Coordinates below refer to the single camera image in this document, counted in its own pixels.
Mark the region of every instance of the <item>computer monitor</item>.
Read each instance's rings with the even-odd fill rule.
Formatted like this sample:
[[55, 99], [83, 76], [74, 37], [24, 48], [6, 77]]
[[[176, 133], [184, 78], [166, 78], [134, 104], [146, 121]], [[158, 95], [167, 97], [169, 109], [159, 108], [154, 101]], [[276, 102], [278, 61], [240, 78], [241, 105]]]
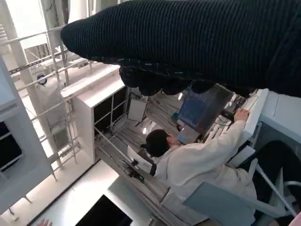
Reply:
[[202, 94], [190, 90], [178, 118], [204, 136], [232, 96], [232, 92], [218, 85]]

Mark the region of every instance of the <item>ceiling light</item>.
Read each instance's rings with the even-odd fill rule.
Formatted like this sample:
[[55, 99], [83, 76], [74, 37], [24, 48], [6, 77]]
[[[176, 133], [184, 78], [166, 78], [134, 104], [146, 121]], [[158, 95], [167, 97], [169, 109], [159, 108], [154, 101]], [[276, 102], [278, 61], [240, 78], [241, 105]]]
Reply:
[[182, 96], [183, 96], [183, 93], [180, 93], [179, 97], [178, 97], [178, 100], [180, 100], [182, 98]]

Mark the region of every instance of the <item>dark knit sleeve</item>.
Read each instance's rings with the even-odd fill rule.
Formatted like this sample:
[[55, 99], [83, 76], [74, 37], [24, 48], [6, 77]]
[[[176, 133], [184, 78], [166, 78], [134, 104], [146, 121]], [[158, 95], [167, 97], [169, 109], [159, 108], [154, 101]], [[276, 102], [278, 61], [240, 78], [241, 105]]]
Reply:
[[[61, 37], [90, 60], [166, 64], [199, 72], [199, 80], [296, 96], [299, 17], [299, 0], [132, 0], [66, 25]], [[294, 90], [283, 89], [283, 73]]]

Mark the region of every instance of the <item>white lab coat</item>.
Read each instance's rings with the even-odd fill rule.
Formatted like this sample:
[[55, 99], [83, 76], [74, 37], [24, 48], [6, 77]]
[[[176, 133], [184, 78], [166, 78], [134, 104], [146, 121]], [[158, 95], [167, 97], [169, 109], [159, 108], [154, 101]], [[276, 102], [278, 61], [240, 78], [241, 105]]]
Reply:
[[235, 122], [228, 131], [206, 144], [171, 147], [158, 160], [155, 176], [168, 184], [182, 202], [203, 181], [256, 198], [256, 190], [248, 173], [225, 165], [238, 151], [245, 123]]

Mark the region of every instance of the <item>white desk surface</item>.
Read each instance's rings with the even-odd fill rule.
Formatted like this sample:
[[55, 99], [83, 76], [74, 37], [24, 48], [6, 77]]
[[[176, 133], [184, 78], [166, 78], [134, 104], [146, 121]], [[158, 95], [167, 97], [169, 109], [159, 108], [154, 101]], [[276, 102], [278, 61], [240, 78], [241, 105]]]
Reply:
[[268, 93], [268, 89], [259, 89], [257, 93], [251, 96], [243, 105], [243, 108], [250, 111], [250, 114], [246, 121], [241, 144], [253, 136]]
[[269, 91], [260, 120], [301, 143], [301, 98]]

